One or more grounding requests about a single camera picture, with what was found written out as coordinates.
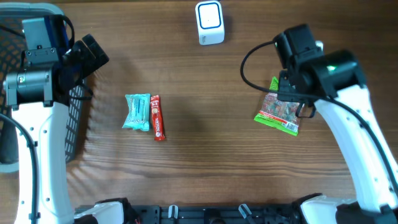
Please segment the teal tissue pack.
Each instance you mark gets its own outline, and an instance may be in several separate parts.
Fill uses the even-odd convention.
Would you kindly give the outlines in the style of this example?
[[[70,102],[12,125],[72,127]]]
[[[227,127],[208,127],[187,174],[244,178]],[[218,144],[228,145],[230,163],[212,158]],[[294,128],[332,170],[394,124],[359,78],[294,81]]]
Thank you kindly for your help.
[[[123,128],[148,131],[150,129],[150,94],[125,95],[125,98],[128,106],[128,114],[123,124]]]

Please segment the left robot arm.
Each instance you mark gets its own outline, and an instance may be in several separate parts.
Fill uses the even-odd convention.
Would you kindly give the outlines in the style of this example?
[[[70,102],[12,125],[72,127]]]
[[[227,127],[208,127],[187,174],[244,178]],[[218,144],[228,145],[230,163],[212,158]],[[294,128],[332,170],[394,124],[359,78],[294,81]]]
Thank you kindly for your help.
[[[3,87],[17,131],[19,205],[16,223],[123,223],[123,204],[105,201],[76,213],[67,189],[65,139],[75,87],[109,58],[91,35],[75,40],[62,14],[22,22],[27,49]]]

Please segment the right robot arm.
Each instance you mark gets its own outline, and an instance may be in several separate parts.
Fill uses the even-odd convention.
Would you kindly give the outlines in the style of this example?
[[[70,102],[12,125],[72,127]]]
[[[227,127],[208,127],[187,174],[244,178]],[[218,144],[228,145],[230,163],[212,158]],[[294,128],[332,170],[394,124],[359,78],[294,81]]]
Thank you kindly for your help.
[[[349,168],[352,200],[312,196],[307,223],[396,223],[397,162],[377,123],[364,72],[347,50],[324,54],[308,25],[274,37],[282,72],[278,98],[308,103],[331,129]]]

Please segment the clear green snack bag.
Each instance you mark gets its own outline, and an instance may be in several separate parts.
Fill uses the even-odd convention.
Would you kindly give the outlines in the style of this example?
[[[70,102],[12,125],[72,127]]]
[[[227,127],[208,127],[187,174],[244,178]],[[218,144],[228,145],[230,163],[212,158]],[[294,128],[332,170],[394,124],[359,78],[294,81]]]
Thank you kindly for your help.
[[[269,93],[265,96],[261,109],[254,117],[254,121],[276,128],[285,133],[297,136],[300,119],[295,112],[299,103],[284,102],[277,99],[277,95]]]

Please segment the red chocolate bar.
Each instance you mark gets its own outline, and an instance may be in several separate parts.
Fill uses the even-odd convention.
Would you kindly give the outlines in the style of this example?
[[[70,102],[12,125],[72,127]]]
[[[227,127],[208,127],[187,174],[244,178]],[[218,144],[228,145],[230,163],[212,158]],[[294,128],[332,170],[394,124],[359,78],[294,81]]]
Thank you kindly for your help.
[[[150,110],[155,140],[163,141],[165,140],[165,133],[159,95],[155,95],[150,98]]]

